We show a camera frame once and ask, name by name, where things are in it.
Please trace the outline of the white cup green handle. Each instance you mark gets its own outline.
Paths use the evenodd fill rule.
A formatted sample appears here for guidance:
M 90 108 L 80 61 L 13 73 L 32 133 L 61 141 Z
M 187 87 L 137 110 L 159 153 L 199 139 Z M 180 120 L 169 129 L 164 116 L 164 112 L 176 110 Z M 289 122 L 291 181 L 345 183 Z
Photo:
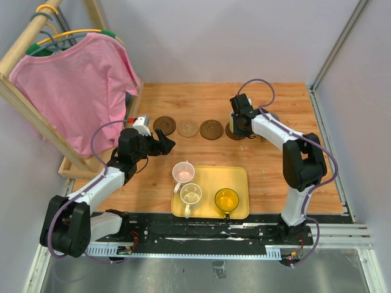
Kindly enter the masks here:
M 232 135 L 235 136 L 233 114 L 234 114 L 234 112 L 231 111 L 231 113 L 230 113 L 230 121 L 229 121 L 229 129 L 230 129 L 230 132 L 232 133 Z

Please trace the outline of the light woven rattan coaster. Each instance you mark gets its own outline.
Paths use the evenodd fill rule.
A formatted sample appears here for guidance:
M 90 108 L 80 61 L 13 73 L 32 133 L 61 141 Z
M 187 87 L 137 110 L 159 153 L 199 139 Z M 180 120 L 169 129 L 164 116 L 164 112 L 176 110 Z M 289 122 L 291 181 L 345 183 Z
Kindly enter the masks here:
M 263 136 L 260 136 L 260 135 L 257 135 L 257 134 L 255 134 L 254 136 L 255 136 L 255 138 L 257 138 L 257 139 L 259 139 L 261 141 L 266 141 L 266 139 Z

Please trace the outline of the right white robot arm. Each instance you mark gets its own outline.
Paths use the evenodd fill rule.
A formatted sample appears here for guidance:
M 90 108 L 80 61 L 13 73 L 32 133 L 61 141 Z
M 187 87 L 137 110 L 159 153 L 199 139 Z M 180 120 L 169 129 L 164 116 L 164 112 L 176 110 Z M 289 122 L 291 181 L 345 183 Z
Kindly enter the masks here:
M 303 232 L 313 188 L 327 174 L 319 137 L 297 132 L 263 108 L 254 109 L 245 94 L 230 99 L 231 124 L 235 136 L 258 135 L 282 152 L 282 170 L 288 185 L 285 207 L 279 215 L 277 238 L 291 244 Z

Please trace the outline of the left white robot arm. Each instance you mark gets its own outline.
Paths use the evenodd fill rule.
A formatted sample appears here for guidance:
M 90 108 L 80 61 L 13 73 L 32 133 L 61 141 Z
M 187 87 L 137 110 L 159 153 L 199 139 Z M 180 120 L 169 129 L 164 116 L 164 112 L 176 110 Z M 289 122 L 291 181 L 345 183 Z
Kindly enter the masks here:
M 131 227 L 126 214 L 106 211 L 93 217 L 92 213 L 109 195 L 123 187 L 136 173 L 137 163 L 151 156 L 169 154 L 176 143 L 162 130 L 157 138 L 142 135 L 134 128 L 120 133 L 118 147 L 112 152 L 104 169 L 84 187 L 68 196 L 50 199 L 40 235 L 40 244 L 51 256 L 80 257 L 92 241 L 111 235 L 122 242 L 129 238 Z

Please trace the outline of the dark cork coaster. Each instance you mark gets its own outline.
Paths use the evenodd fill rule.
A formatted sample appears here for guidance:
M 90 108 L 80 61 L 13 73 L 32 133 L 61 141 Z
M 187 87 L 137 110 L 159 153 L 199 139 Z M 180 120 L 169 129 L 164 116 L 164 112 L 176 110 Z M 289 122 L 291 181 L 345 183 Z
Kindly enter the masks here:
M 177 124 L 172 117 L 161 116 L 158 117 L 153 123 L 153 130 L 162 130 L 163 134 L 168 136 L 176 130 Z

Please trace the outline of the dark brown wooden coaster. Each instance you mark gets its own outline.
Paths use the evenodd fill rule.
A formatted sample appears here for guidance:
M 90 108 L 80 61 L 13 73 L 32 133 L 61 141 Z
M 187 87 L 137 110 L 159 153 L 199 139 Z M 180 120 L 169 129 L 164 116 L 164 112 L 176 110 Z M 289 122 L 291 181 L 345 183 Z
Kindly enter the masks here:
M 226 126 L 225 126 L 225 133 L 227 135 L 228 138 L 232 139 L 232 140 L 243 140 L 246 138 L 246 136 L 236 136 L 233 131 L 231 130 L 231 124 L 230 123 L 227 123 Z

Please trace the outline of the purple translucent cup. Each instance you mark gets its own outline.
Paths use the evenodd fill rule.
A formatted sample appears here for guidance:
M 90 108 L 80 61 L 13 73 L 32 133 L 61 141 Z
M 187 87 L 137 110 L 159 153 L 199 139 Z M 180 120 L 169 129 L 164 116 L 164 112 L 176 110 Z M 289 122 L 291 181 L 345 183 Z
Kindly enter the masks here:
M 277 120 L 277 121 L 280 121 L 280 119 L 279 119 L 279 117 L 278 117 L 277 114 L 275 114 L 275 113 L 273 113 L 273 112 L 270 112 L 269 114 L 273 117 L 273 119 L 275 119 L 275 120 Z

